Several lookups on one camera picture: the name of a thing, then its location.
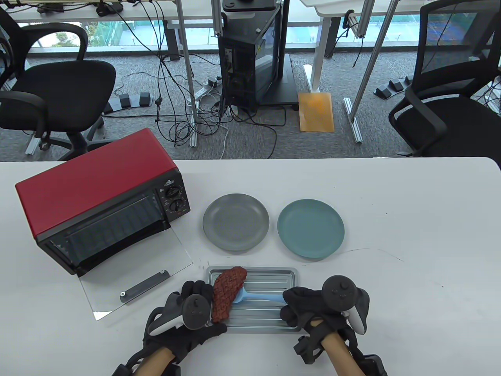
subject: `chair seat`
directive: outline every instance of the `chair seat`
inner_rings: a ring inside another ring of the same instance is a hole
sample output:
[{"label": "chair seat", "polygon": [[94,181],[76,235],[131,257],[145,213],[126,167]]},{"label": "chair seat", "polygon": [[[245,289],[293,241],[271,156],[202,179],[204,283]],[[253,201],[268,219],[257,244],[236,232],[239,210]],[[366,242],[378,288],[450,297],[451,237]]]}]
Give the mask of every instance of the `chair seat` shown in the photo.
[{"label": "chair seat", "polygon": [[[423,156],[486,156],[501,166],[501,118],[488,107],[465,97],[444,98],[426,105],[447,125],[447,134]],[[396,119],[396,130],[414,149],[433,136],[431,124],[414,108]]]},{"label": "chair seat", "polygon": [[[92,126],[110,99],[115,68],[82,60],[36,65],[18,78],[12,90],[38,95],[47,103],[47,127],[56,132],[82,132]],[[35,130],[34,110],[24,103],[0,106],[0,126]]]}]

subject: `office chair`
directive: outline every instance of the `office chair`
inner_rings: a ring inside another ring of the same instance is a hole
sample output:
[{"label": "office chair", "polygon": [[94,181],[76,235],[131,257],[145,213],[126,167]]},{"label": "office chair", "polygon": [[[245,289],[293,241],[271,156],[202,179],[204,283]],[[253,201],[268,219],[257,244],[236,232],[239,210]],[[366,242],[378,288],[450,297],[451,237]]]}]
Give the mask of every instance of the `office chair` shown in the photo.
[{"label": "office chair", "polygon": [[[76,25],[51,23],[23,28],[0,9],[0,87],[15,76],[10,91],[0,91],[0,127],[34,131],[41,149],[57,145],[69,149],[60,160],[69,160],[113,140],[92,141],[103,126],[101,113],[115,85],[115,68],[102,61],[84,60],[88,37]],[[71,32],[80,39],[75,61],[33,66],[25,70],[28,51],[39,38]],[[89,129],[86,137],[81,132]],[[51,137],[66,132],[69,141]]]},{"label": "office chair", "polygon": [[[389,115],[413,150],[400,155],[486,156],[501,166],[501,118],[472,99],[501,74],[500,7],[500,0],[437,0],[421,8],[414,79]],[[459,96],[423,102],[451,94]]]}]

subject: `metal tray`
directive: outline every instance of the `metal tray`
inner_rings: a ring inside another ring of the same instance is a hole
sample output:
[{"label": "metal tray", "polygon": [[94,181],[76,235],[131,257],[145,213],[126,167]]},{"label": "metal tray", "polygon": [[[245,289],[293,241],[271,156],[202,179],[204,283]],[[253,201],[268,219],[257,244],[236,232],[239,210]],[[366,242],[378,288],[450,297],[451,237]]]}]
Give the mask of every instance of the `metal tray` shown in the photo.
[{"label": "metal tray", "polygon": [[[216,278],[232,266],[212,266],[207,269],[206,281],[211,285]],[[248,292],[282,294],[299,286],[298,271],[294,268],[245,267],[247,279],[244,287]],[[249,300],[235,305],[226,322],[228,329],[239,333],[291,333],[297,328],[287,326],[280,319],[282,303]]]}]

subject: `oven knob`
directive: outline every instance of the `oven knob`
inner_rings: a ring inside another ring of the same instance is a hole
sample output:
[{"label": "oven knob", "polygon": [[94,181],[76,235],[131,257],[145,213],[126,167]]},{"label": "oven knob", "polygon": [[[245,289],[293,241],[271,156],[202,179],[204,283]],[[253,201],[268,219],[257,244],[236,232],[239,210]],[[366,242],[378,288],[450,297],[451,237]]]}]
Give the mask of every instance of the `oven knob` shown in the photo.
[{"label": "oven knob", "polygon": [[168,199],[171,199],[173,197],[176,197],[177,195],[179,195],[181,191],[179,190],[178,187],[176,186],[172,186],[170,187],[167,192],[165,192],[165,197],[167,197]]},{"label": "oven knob", "polygon": [[171,209],[173,212],[176,212],[181,208],[182,203],[183,203],[183,200],[180,200],[180,199],[174,200],[169,205],[169,209]]}]

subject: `vr controller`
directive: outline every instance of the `vr controller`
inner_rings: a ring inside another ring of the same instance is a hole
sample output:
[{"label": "vr controller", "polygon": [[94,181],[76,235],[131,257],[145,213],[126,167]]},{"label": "vr controller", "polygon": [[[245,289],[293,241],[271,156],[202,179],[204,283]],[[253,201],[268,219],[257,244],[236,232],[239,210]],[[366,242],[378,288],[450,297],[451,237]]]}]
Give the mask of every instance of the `vr controller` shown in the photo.
[{"label": "vr controller", "polygon": [[186,326],[190,330],[204,327],[210,319],[210,305],[203,296],[193,294],[178,304],[180,296],[168,296],[161,315],[148,326],[149,335],[159,335],[171,328]]},{"label": "vr controller", "polygon": [[365,334],[370,301],[365,290],[355,286],[348,277],[335,275],[324,282],[322,298],[329,308],[341,312],[348,319],[355,333]]}]

